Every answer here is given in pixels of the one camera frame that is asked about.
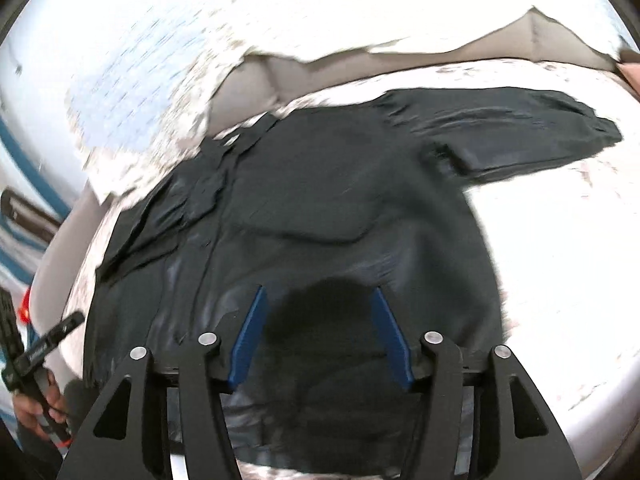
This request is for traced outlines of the person's left hand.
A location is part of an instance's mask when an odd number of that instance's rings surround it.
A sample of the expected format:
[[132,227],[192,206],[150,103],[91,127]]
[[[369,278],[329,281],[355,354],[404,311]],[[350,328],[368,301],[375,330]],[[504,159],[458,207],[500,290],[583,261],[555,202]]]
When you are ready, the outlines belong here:
[[[54,374],[47,370],[48,388],[44,397],[50,406],[49,415],[58,423],[65,424],[67,418],[66,401],[60,391]],[[16,420],[40,439],[49,441],[50,437],[39,419],[43,416],[43,407],[35,399],[21,392],[12,394],[12,404]]]

